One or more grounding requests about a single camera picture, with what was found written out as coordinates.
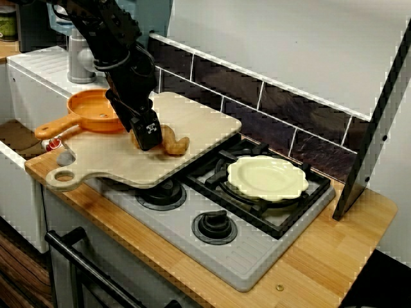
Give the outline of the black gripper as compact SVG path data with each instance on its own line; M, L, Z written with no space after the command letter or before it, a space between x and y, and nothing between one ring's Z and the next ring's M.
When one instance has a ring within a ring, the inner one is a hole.
M133 129L139 147L148 151L162 142L161 125L157 114L148 110L148 96L157 86L155 70L146 76L136 74L129 67L118 67L105 73L110 101L126 131Z

